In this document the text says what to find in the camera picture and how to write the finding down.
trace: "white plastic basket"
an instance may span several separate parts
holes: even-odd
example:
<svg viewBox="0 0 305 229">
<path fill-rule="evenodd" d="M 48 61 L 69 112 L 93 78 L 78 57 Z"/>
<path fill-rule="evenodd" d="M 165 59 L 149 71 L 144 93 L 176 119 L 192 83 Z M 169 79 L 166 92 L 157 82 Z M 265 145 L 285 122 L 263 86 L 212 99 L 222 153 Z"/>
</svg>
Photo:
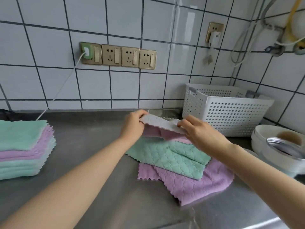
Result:
<svg viewBox="0 0 305 229">
<path fill-rule="evenodd" d="M 246 98 L 248 93 L 258 98 Z M 238 87 L 186 84 L 182 117 L 193 115 L 224 136 L 250 136 L 273 102 Z"/>
</svg>

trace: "wall socket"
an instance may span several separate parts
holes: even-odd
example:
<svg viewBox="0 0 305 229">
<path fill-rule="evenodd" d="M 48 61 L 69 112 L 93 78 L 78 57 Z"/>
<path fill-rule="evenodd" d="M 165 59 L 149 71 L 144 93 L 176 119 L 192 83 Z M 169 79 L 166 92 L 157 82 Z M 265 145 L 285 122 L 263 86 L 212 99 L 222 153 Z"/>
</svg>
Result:
<svg viewBox="0 0 305 229">
<path fill-rule="evenodd" d="M 100 44 L 96 43 L 89 43 L 89 42 L 80 42 L 79 46 L 81 47 L 81 52 L 84 53 L 83 47 L 90 47 L 89 52 L 90 58 L 86 59 L 84 57 L 81 58 L 81 62 L 83 64 L 95 64 L 95 65 L 102 65 L 102 48 Z"/>
<path fill-rule="evenodd" d="M 206 35 L 206 43 L 209 43 L 211 32 L 214 32 L 214 31 L 222 32 L 223 29 L 224 29 L 224 25 L 222 23 L 210 22 L 208 31 L 207 31 L 207 35 Z"/>
<path fill-rule="evenodd" d="M 121 47 L 102 45 L 103 65 L 121 66 Z"/>
<path fill-rule="evenodd" d="M 140 69 L 156 68 L 157 51 L 140 50 Z"/>
<path fill-rule="evenodd" d="M 139 48 L 122 47 L 122 66 L 139 67 Z"/>
</svg>

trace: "stainless steel countertop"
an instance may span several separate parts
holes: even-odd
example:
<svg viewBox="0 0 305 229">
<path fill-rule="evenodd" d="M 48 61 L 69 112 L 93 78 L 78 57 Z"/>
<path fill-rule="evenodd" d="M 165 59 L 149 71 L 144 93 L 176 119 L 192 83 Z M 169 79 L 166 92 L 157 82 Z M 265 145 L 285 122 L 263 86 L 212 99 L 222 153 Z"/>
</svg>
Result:
<svg viewBox="0 0 305 229">
<path fill-rule="evenodd" d="M 37 114 L 22 115 L 35 119 Z M 93 113 L 46 113 L 57 145 L 40 173 L 0 181 L 0 222 L 73 167 L 116 139 L 122 117 Z M 230 138 L 251 149 L 250 138 Z M 124 155 L 75 228 L 189 228 L 195 210 L 200 228 L 240 229 L 277 216 L 238 177 L 223 192 L 180 207 L 161 181 L 137 180 L 139 163 Z M 277 222 L 263 228 L 287 228 Z"/>
</svg>

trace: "tile wall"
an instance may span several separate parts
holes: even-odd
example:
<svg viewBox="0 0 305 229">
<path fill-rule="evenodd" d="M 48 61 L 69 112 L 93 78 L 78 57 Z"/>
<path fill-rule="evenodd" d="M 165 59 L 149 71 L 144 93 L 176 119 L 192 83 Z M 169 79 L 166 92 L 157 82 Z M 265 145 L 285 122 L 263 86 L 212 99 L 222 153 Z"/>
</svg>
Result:
<svg viewBox="0 0 305 229">
<path fill-rule="evenodd" d="M 257 9 L 263 10 L 269 1 L 265 0 Z M 285 26 L 294 2 L 295 0 L 277 0 L 267 12 L 266 21 Z M 295 15 L 304 11 L 305 0 L 301 2 Z M 253 35 L 260 29 L 260 24 L 257 24 Z M 305 134 L 305 56 L 291 53 L 291 46 L 287 46 L 284 54 L 279 57 L 264 53 L 264 49 L 273 45 L 277 36 L 272 30 L 264 30 L 260 34 L 249 58 L 235 69 L 236 80 L 231 85 L 257 91 L 275 99 L 262 123 L 284 126 Z"/>
<path fill-rule="evenodd" d="M 230 50 L 257 16 L 257 1 L 0 0 L 0 108 L 181 107 L 185 83 L 229 84 L 233 69 L 203 58 L 211 53 L 216 64 L 233 65 Z M 205 43 L 210 21 L 224 24 L 213 51 Z M 79 64 L 52 102 L 81 41 L 156 50 L 156 69 Z"/>
</svg>

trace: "hand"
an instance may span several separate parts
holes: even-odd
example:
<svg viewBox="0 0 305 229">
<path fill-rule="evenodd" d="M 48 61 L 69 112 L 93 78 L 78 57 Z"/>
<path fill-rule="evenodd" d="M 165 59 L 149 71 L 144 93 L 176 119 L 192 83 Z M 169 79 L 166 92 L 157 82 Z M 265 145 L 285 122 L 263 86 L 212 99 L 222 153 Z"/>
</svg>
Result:
<svg viewBox="0 0 305 229">
<path fill-rule="evenodd" d="M 134 144 L 140 138 L 144 130 L 144 124 L 139 121 L 139 118 L 146 114 L 148 114 L 147 111 L 140 109 L 127 115 L 121 129 L 120 137 Z"/>
<path fill-rule="evenodd" d="M 219 131 L 194 116 L 188 115 L 186 119 L 178 122 L 177 126 L 182 126 L 187 131 L 186 137 L 194 146 L 209 156 L 217 157 L 228 151 L 232 145 Z"/>
</svg>

